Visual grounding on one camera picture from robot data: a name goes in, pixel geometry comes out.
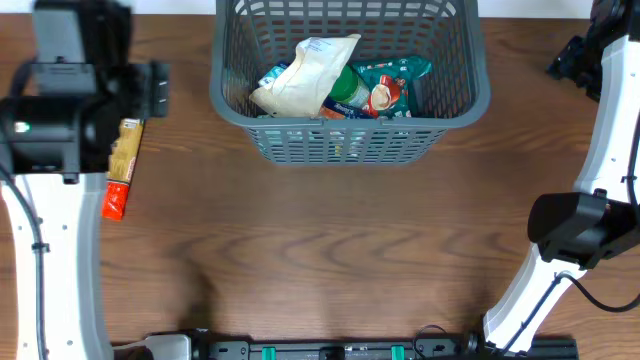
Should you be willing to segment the red orange spaghetti packet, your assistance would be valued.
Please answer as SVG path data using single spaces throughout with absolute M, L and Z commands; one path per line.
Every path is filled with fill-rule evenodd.
M 144 121 L 141 119 L 125 118 L 120 124 L 119 138 L 109 157 L 102 208 L 102 216 L 106 219 L 121 221 L 124 216 L 143 132 Z

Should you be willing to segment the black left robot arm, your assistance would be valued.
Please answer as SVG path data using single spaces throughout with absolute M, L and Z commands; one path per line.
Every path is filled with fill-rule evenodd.
M 1 196 L 12 228 L 20 359 L 190 359 L 162 333 L 114 345 L 103 315 L 100 224 L 125 120 L 167 114 L 169 68 L 129 59 L 128 1 L 37 1 L 35 56 L 1 101 Z

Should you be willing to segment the green Nescafe coffee bag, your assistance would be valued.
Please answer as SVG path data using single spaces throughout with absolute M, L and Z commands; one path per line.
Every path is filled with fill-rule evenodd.
M 421 56 L 360 61 L 351 64 L 370 90 L 363 110 L 374 118 L 408 118 L 417 111 L 414 83 L 429 74 L 432 63 Z

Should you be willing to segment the teal snack packet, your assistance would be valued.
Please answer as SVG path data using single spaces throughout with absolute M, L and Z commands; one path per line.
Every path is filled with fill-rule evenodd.
M 267 86 L 273 83 L 287 68 L 289 64 L 285 62 L 278 62 L 275 64 L 264 76 L 258 81 L 260 87 Z

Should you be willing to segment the tissue pocket pack bundle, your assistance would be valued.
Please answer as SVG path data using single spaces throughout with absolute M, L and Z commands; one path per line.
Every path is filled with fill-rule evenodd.
M 318 116 L 333 120 L 373 119 L 373 116 L 362 111 L 361 109 L 338 103 L 330 97 L 327 97 L 323 102 Z

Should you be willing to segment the beige pouch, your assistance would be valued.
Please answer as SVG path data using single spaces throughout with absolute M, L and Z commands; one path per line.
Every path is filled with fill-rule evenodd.
M 360 38 L 351 34 L 299 42 L 287 69 L 256 89 L 249 99 L 273 117 L 316 117 Z

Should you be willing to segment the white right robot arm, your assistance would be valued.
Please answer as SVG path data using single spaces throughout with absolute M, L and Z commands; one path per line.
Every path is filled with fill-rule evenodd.
M 585 36 L 547 69 L 598 104 L 588 154 L 568 193 L 538 197 L 531 246 L 504 296 L 483 317 L 474 350 L 528 355 L 535 333 L 570 287 L 602 260 L 639 243 L 639 0 L 595 0 Z

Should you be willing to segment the green lid spice jar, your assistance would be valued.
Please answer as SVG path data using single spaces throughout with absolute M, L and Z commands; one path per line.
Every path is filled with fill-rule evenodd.
M 350 66 L 345 66 L 335 81 L 329 97 L 338 103 L 364 109 L 368 105 L 368 85 Z

